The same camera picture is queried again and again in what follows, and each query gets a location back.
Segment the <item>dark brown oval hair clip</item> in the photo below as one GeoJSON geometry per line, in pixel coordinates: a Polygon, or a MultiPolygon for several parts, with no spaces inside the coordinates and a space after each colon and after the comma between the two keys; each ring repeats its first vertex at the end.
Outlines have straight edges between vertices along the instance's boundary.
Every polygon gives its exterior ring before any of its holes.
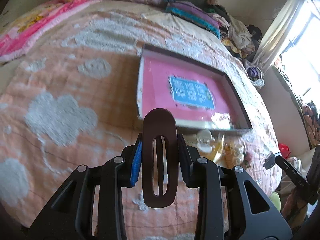
{"type": "Polygon", "coordinates": [[[170,206],[178,186],[178,144],[175,118],[163,108],[151,110],[143,121],[142,185],[144,203],[170,206]]]}

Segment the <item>red plastic bag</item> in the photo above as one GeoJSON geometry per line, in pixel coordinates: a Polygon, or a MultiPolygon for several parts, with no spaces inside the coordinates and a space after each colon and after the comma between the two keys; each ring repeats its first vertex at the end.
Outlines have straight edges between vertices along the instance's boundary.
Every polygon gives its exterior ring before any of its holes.
{"type": "Polygon", "coordinates": [[[284,159],[287,159],[290,157],[291,151],[290,151],[289,146],[282,144],[282,143],[279,143],[278,148],[279,148],[281,155],[284,159]]]}

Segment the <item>pink fuzzy hair clip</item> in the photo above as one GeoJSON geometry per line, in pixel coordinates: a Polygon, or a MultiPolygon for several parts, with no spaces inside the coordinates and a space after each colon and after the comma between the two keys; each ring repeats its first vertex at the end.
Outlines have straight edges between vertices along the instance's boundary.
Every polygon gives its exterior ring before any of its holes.
{"type": "Polygon", "coordinates": [[[251,168],[254,163],[254,154],[252,152],[244,152],[244,161],[243,161],[243,166],[245,168],[251,168]]]}

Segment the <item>white pearl hair claw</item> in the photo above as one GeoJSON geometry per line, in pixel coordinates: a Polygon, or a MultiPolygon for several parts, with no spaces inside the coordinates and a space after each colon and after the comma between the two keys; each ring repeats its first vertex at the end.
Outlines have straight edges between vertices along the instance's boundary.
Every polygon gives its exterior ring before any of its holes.
{"type": "Polygon", "coordinates": [[[245,150],[242,144],[226,144],[224,146],[225,161],[228,168],[241,165],[245,159],[245,150]]]}

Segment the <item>cream flat hair claw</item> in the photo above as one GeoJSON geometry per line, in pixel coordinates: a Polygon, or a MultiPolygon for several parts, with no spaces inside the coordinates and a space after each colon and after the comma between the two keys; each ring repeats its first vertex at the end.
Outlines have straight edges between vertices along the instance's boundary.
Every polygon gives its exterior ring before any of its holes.
{"type": "Polygon", "coordinates": [[[210,154],[214,148],[215,138],[210,130],[201,130],[193,136],[192,142],[200,153],[210,154]]]}

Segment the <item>shallow cardboard box tray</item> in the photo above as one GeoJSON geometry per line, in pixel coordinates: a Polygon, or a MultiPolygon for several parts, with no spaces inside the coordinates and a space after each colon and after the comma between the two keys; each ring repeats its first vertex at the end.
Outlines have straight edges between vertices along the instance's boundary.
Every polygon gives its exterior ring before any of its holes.
{"type": "Polygon", "coordinates": [[[226,73],[149,44],[140,56],[136,105],[139,120],[163,108],[189,130],[244,134],[253,128],[226,73]]]}

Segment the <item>pink book with blue label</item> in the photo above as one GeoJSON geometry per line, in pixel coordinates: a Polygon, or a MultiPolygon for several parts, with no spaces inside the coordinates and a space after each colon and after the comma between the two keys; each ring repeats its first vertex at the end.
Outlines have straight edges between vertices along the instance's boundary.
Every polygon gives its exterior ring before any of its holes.
{"type": "Polygon", "coordinates": [[[141,57],[137,105],[141,118],[163,108],[180,126],[233,128],[234,109],[223,87],[223,76],[173,57],[141,57]]]}

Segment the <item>orange white patterned bedspread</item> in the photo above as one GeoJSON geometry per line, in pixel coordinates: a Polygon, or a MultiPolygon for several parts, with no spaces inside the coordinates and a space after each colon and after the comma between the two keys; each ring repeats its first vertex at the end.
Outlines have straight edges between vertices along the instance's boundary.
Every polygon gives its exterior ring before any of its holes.
{"type": "Polygon", "coordinates": [[[252,161],[247,172],[271,194],[281,170],[263,161],[277,139],[263,99],[242,63],[212,33],[143,4],[101,1],[43,35],[1,94],[1,203],[31,226],[81,164],[103,165],[139,133],[136,107],[144,44],[225,72],[253,129],[235,137],[252,161]]]}

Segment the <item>cream window curtain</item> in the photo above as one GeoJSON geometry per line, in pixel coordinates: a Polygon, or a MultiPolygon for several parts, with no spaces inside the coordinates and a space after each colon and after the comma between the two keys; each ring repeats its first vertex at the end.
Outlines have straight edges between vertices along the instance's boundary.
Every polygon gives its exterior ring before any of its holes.
{"type": "Polygon", "coordinates": [[[287,0],[262,38],[253,64],[265,74],[280,53],[306,0],[287,0]]]}

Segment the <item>pile of clothes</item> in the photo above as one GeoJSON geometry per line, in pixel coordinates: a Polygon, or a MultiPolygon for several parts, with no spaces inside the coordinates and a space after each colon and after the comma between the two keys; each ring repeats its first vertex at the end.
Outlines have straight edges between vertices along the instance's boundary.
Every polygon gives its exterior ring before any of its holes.
{"type": "Polygon", "coordinates": [[[242,62],[252,85],[261,89],[265,85],[263,72],[252,63],[262,38],[261,31],[258,30],[255,37],[248,26],[231,16],[216,0],[205,0],[204,11],[218,23],[222,44],[242,62]]]}

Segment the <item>purple teal striped pillow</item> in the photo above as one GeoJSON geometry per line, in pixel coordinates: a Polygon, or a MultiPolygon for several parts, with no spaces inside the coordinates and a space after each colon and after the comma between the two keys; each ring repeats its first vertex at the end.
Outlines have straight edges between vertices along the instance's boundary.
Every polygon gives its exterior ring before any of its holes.
{"type": "Polygon", "coordinates": [[[172,2],[166,6],[165,11],[206,29],[213,33],[218,39],[221,39],[218,22],[193,3],[181,1],[172,2]]]}

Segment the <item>pink cartoon blanket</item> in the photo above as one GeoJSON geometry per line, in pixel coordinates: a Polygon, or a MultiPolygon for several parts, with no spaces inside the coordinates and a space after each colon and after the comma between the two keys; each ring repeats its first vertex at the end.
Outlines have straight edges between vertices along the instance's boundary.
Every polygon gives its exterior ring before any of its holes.
{"type": "Polygon", "coordinates": [[[10,23],[1,32],[1,63],[25,55],[48,30],[101,0],[51,0],[10,23]]]}

